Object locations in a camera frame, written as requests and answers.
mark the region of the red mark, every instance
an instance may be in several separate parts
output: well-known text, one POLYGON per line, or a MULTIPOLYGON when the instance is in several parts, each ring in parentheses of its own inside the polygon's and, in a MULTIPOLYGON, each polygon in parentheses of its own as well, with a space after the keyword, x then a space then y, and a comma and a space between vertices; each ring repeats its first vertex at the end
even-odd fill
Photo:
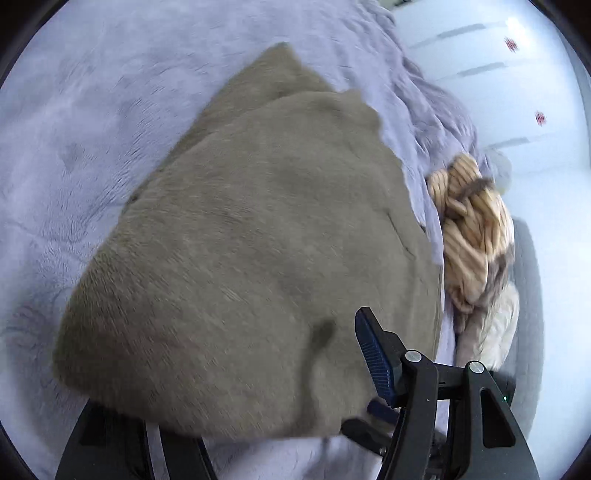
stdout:
POLYGON ((519 50, 517 43, 515 43, 515 40, 513 40, 512 38, 506 38, 505 44, 507 45, 507 48, 509 50, 511 50, 513 53, 515 53, 517 50, 519 50))
POLYGON ((542 126, 546 123, 546 117, 542 112, 536 112, 535 121, 538 122, 539 126, 542 126))

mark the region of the lavender blanket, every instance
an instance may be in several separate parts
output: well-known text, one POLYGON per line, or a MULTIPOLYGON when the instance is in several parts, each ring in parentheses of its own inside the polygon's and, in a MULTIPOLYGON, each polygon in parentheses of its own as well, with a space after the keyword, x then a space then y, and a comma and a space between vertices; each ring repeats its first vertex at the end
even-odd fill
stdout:
MULTIPOLYGON (((376 2, 70 0, 0 90, 0 421, 40 480, 54 477, 85 403, 51 372, 72 288, 196 112, 280 41, 378 111, 442 263, 423 178, 461 150, 484 158, 464 109, 422 78, 376 2)), ((437 360, 449 362, 449 319, 443 328, 437 360)), ((165 476, 156 429, 152 437, 156 473, 165 476)), ((379 469, 375 456, 341 437, 216 444, 211 452, 221 479, 358 480, 379 469)))

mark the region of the white wall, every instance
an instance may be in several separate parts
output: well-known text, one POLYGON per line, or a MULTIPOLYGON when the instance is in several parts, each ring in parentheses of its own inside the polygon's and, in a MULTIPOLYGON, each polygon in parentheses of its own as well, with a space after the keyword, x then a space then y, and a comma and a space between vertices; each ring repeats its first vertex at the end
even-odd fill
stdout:
POLYGON ((528 443, 542 480, 555 480, 591 435, 591 169, 516 176, 505 201, 540 265, 544 369, 528 443))
POLYGON ((467 106, 481 146, 505 142, 496 148, 514 166, 505 200, 531 229, 544 307, 542 391, 528 443, 541 479, 558 480, 591 434, 591 168, 573 65, 527 0, 419 0, 393 13, 409 56, 467 106))
POLYGON ((483 148, 502 151, 516 173, 589 165, 569 55, 554 25, 527 0, 420 0, 395 8, 394 16, 425 77, 468 107, 483 148))

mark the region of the black mount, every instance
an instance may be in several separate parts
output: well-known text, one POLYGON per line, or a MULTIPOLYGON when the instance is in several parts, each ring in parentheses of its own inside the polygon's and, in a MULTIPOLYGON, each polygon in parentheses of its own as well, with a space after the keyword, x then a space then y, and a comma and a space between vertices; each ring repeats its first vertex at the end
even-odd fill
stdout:
MULTIPOLYGON (((465 368, 432 363, 407 350, 361 308, 356 332, 379 395, 368 411, 395 424, 389 437, 361 419, 345 420, 341 433, 382 457, 378 480, 539 480, 509 405, 509 379, 479 362, 465 368), (358 324, 365 330, 358 331, 358 324), (499 386, 505 390, 501 393, 499 386), (437 400, 450 400, 441 465, 430 462, 437 400)), ((216 480, 202 439, 160 431, 171 480, 216 480)), ((145 423, 88 402, 63 453, 56 480, 154 480, 145 423)))

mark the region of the cream fabric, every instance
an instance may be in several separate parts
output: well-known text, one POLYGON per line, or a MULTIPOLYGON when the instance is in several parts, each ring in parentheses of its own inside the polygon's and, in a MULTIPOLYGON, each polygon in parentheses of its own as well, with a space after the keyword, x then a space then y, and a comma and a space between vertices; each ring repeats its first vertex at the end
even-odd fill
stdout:
POLYGON ((498 370, 505 362, 517 329, 519 294, 511 282, 493 302, 488 312, 470 316, 456 348, 456 365, 464 367, 478 360, 487 369, 498 370))

